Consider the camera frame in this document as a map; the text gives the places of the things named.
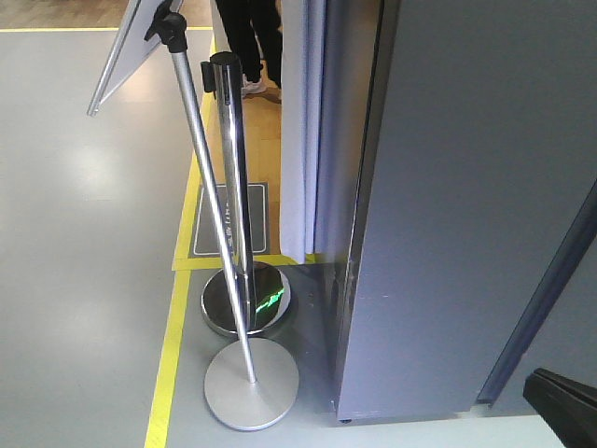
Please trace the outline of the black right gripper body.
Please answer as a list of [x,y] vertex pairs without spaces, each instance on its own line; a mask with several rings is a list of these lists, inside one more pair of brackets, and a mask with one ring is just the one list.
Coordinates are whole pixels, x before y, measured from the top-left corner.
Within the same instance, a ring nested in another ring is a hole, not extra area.
[[596,388],[546,369],[525,380],[523,397],[565,447],[596,446]]

